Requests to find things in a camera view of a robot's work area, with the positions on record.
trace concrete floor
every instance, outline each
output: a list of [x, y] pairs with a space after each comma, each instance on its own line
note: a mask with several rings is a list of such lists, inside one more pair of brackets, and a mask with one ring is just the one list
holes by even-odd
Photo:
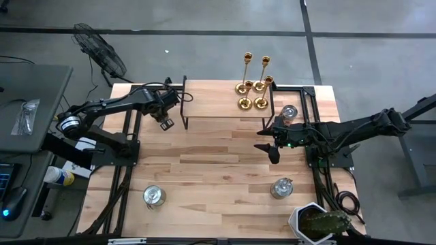
[[[432, 0], [306, 0], [312, 31], [435, 33]], [[85, 22], [101, 29], [304, 31], [299, 0], [12, 0], [0, 26], [71, 28]], [[272, 57], [268, 73], [279, 84], [314, 84], [306, 37], [104, 35], [139, 82], [240, 79], [242, 53]], [[322, 84], [333, 85], [341, 120], [395, 107], [404, 111], [436, 92], [436, 39], [314, 38]], [[71, 35], [0, 33], [0, 54], [42, 64], [71, 65], [65, 96], [82, 103], [92, 88], [88, 58]], [[107, 97], [94, 64], [91, 97]], [[436, 118], [434, 111], [426, 117]], [[398, 139], [377, 137], [353, 154], [367, 232], [374, 238], [436, 243], [436, 195], [400, 201], [414, 185]], [[78, 185], [86, 185], [81, 180]], [[54, 219], [31, 218], [22, 239], [66, 235], [84, 191], [64, 190], [54, 199]]]

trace electric fan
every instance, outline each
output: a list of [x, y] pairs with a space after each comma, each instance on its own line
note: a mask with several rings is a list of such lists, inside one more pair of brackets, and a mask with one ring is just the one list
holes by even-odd
[[116, 54], [115, 49], [109, 45], [94, 29], [89, 25], [80, 23], [74, 25], [74, 39], [78, 42], [80, 49], [102, 68], [102, 74], [108, 86], [112, 88], [105, 72], [111, 78], [119, 78], [126, 82], [133, 83], [123, 78], [127, 69], [121, 58]]

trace green cactus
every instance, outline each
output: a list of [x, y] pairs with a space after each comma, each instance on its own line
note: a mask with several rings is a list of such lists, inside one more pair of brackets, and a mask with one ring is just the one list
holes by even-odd
[[343, 233], [349, 229], [352, 222], [349, 216], [340, 210], [303, 216], [299, 221], [300, 231], [310, 237]]

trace brass candlestick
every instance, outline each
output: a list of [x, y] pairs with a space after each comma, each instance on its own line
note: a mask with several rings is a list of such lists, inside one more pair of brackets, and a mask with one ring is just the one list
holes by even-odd
[[270, 63], [270, 57], [263, 56], [262, 57], [262, 66], [264, 68], [262, 69], [262, 74], [260, 75], [259, 81], [254, 82], [254, 91], [257, 93], [261, 93], [266, 88], [265, 83], [262, 82], [262, 78], [264, 77], [265, 68], [269, 63]]
[[252, 81], [246, 81], [245, 82], [245, 90], [247, 90], [247, 93], [245, 94], [245, 97], [240, 98], [238, 100], [238, 107], [241, 110], [250, 110], [251, 106], [253, 106], [253, 102], [248, 98], [248, 92], [250, 91], [251, 87], [253, 86]]
[[268, 106], [268, 100], [265, 98], [266, 91], [268, 90], [268, 87], [274, 82], [274, 78], [271, 76], [265, 77], [265, 89], [264, 94], [262, 97], [258, 97], [254, 100], [254, 106], [259, 110], [264, 110]]
[[244, 68], [243, 82], [238, 83], [234, 87], [234, 90], [236, 91], [236, 93], [238, 95], [244, 95], [247, 92], [247, 90], [245, 89], [245, 85], [244, 85], [245, 84], [245, 75], [247, 75], [248, 64], [250, 63], [252, 58], [253, 58], [253, 55], [250, 52], [246, 52], [244, 54], [245, 68]]

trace metal tin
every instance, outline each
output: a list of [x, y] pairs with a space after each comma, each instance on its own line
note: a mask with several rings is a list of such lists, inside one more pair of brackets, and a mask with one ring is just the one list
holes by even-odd
[[294, 191], [292, 180], [289, 178], [281, 178], [271, 185], [270, 191], [275, 199], [289, 197], [292, 194], [292, 191]]
[[153, 206], [160, 206], [166, 200], [166, 193], [158, 186], [149, 186], [144, 191], [144, 201], [147, 207], [153, 209]]
[[280, 116], [283, 118], [285, 125], [290, 125], [292, 121], [297, 117], [298, 110], [293, 105], [285, 105], [281, 109]]

